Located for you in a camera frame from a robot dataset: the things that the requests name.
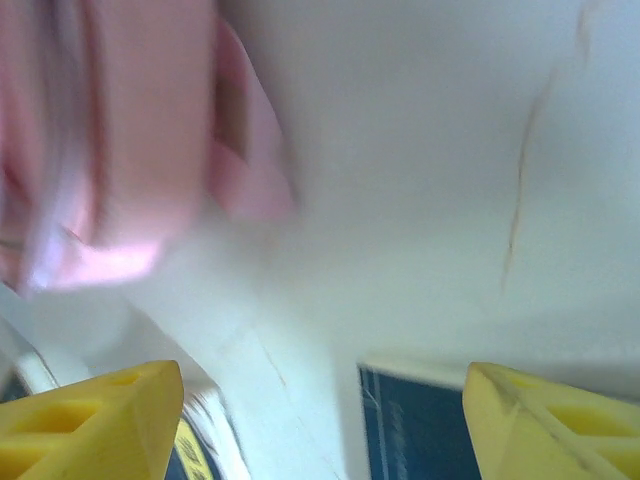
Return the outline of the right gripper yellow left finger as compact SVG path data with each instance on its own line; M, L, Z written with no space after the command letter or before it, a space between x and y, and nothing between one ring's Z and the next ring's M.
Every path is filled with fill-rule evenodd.
M162 479L183 408L174 360L1 406L4 479Z

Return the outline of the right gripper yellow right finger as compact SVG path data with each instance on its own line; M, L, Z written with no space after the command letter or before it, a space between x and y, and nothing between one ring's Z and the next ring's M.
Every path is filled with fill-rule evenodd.
M484 479L636 479L639 408L505 366L469 365L462 395Z

